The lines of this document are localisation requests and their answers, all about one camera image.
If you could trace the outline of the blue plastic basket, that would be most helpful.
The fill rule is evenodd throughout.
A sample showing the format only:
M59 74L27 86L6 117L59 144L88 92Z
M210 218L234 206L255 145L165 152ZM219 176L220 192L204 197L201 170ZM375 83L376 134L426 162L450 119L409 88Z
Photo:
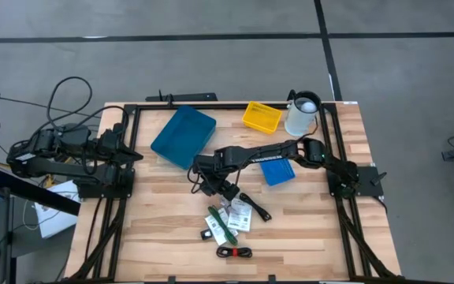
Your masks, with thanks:
M260 166L269 186L279 185L296 177L291 163L287 159L266 161Z

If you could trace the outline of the teal plastic bin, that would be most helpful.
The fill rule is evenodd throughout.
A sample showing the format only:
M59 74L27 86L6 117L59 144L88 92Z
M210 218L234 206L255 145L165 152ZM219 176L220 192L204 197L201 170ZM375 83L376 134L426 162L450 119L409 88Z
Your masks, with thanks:
M151 144L151 150L187 170L205 148L216 120L190 106L180 106Z

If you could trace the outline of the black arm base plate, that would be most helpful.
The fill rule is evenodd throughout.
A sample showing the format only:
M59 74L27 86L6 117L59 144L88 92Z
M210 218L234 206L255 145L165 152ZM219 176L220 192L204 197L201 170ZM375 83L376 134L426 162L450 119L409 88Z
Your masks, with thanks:
M381 180L386 176L386 172L379 173L375 166L360 166L358 173L360 183L357 189L358 196L384 196Z

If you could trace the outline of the white cylindrical container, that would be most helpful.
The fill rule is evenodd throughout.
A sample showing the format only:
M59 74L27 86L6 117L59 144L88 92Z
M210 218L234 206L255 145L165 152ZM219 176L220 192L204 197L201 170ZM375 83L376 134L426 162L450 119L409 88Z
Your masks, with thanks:
M296 99L288 104L285 131L291 136L307 134L321 107L321 99L311 91L296 92Z

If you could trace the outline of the white box with green edge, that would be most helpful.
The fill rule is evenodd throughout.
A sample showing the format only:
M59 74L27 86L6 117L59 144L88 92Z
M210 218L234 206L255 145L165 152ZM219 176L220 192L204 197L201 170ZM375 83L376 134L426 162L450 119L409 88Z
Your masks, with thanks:
M229 207L227 227L230 229L249 232L251 229L252 206L238 198L234 198Z

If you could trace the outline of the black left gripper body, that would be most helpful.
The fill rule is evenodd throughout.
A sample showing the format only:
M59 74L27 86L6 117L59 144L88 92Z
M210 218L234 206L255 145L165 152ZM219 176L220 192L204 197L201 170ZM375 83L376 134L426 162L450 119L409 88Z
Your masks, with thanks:
M95 146L95 158L103 162L127 162L128 158L121 150L122 135L125 126L116 123L107 129L98 139Z

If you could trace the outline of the yellow plastic basket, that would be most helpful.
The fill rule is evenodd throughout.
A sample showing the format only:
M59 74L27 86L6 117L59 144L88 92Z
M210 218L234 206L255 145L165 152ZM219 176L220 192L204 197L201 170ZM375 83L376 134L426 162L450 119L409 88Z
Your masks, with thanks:
M249 128L271 134L277 130L281 115L281 110L250 101L242 117L242 122Z

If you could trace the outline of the white paper box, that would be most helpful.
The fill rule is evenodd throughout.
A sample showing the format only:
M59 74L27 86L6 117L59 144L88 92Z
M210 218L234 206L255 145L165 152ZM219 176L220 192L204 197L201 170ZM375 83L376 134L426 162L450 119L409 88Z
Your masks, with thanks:
M73 181L63 182L48 189L51 192L58 193L70 200L78 202L77 186ZM50 207L35 203L39 231L43 239L50 238L71 226L76 225L77 217L63 211L58 211Z

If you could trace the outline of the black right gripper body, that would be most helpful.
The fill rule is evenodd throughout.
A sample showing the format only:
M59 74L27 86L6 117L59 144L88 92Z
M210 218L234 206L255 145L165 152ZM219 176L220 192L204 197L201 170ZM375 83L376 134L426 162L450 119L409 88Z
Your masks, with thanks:
M197 155L193 161L193 173L198 175L201 186L230 186L232 152L215 151L213 155Z

